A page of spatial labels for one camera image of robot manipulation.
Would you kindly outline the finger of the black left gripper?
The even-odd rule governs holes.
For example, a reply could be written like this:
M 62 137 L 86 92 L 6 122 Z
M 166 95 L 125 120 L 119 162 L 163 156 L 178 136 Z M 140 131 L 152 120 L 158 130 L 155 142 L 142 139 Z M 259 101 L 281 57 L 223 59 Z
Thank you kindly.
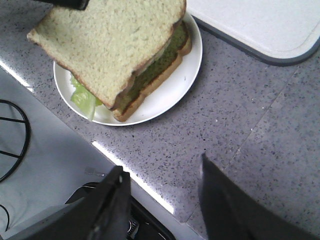
M 89 0 L 37 0 L 38 2 L 49 3 L 55 6 L 66 7 L 74 10 L 84 11 Z

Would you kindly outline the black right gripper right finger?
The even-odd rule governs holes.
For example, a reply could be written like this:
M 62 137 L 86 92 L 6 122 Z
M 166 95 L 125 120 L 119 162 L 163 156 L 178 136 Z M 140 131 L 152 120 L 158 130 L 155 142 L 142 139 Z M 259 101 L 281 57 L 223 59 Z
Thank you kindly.
M 315 240 L 281 219 L 233 183 L 205 153 L 201 155 L 199 205 L 210 240 Z

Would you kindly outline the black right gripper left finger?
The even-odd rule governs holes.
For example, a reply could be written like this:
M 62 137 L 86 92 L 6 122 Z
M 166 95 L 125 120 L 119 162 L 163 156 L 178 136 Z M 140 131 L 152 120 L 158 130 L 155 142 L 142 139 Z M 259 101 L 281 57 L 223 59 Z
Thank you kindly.
M 11 240 L 124 240 L 131 209 L 130 174 L 115 166 L 85 197 L 50 207 L 10 231 Z

